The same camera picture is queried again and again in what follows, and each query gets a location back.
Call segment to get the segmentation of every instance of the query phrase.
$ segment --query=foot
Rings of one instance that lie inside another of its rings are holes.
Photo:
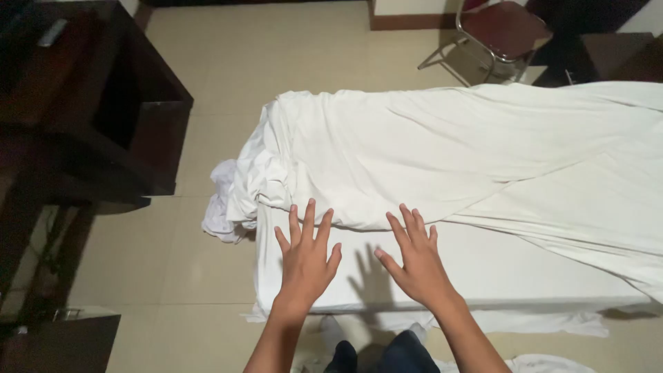
[[[414,323],[408,328],[409,331],[413,332],[416,335],[416,338],[424,344],[426,342],[426,334],[428,333],[420,323]]]
[[[325,342],[327,353],[334,354],[338,342],[345,340],[345,333],[341,329],[341,325],[331,315],[325,315],[320,321],[320,331],[322,333],[322,340]]]

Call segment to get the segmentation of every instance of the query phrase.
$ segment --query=mattress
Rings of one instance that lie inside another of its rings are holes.
[[[518,236],[465,224],[434,224],[449,278],[472,309],[562,313],[650,302],[626,281]],[[264,311],[271,309],[282,277],[275,226],[288,235],[288,213],[259,204],[255,289],[257,305]],[[343,244],[343,259],[312,313],[423,309],[403,293],[372,254],[379,246],[402,263],[392,232],[332,227],[328,255],[336,242]]]

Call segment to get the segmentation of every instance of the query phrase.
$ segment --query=dark pants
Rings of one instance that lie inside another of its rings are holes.
[[[325,373],[356,373],[357,352],[350,342],[336,345],[333,359]],[[411,331],[400,333],[389,343],[372,372],[378,373],[440,373],[440,370]]]

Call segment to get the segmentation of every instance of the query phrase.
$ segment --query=finger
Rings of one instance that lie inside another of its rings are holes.
[[[391,230],[394,232],[394,237],[396,237],[396,242],[398,242],[400,250],[407,250],[412,245],[412,242],[410,242],[408,234],[405,233],[405,229],[403,229],[396,216],[394,216],[391,212],[387,213],[387,220],[389,220],[389,225],[391,226]]]
[[[435,247],[438,247],[438,227],[435,224],[430,226],[430,238],[428,241]]]
[[[288,242],[286,236],[283,235],[281,228],[278,226],[274,227],[274,233],[276,233],[276,240],[278,241],[278,245],[281,247],[281,252],[285,256],[286,252],[288,252],[290,249],[290,243]]]
[[[306,212],[304,213],[304,226],[302,227],[301,240],[313,240],[313,225],[316,219],[316,200],[308,200]]]
[[[341,243],[334,245],[331,249],[331,255],[327,261],[327,277],[331,281],[336,276],[336,270],[341,263]]]
[[[391,255],[387,254],[382,249],[375,249],[373,253],[397,283],[403,279],[405,271],[398,265],[398,263],[396,263]]]
[[[405,221],[405,229],[408,232],[408,237],[410,238],[410,241],[413,243],[412,247],[417,248],[421,244],[423,237],[421,236],[421,233],[417,230],[414,217],[412,216],[412,213],[408,210],[407,206],[405,206],[405,203],[400,204],[399,208],[400,208],[400,213],[403,215],[403,221]]]
[[[299,219],[297,218],[297,205],[293,204],[290,206],[290,215],[288,215],[288,221],[290,222],[290,243],[291,246],[297,246],[299,244],[302,231],[299,228]]]
[[[424,218],[421,216],[419,213],[418,209],[412,210],[412,216],[414,217],[414,222],[416,223],[416,227],[421,232],[421,234],[424,235],[424,237],[428,238],[428,235],[426,234],[426,225],[424,224]]]
[[[320,226],[318,227],[318,233],[316,234],[316,245],[320,245],[321,248],[324,248],[324,250],[327,250],[327,241],[330,238],[330,230],[332,228],[332,217],[333,217],[333,209],[330,208],[325,212],[324,216],[322,216],[322,221],[320,222]]]

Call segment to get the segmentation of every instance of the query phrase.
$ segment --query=floor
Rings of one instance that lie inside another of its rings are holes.
[[[147,35],[196,99],[176,196],[96,219],[70,304],[122,314],[108,372],[240,372],[263,328],[240,316],[255,300],[255,244],[223,244],[201,231],[216,163],[237,156],[261,106],[287,90],[461,83],[441,66],[416,69],[435,49],[439,31],[369,32],[365,1],[157,9]],[[319,353],[316,321],[307,321],[299,360]],[[598,372],[663,366],[661,319],[606,323],[610,338],[489,338],[504,358],[555,354]],[[361,325],[345,327],[355,346],[380,338]],[[426,346],[433,357],[451,360],[439,329]]]

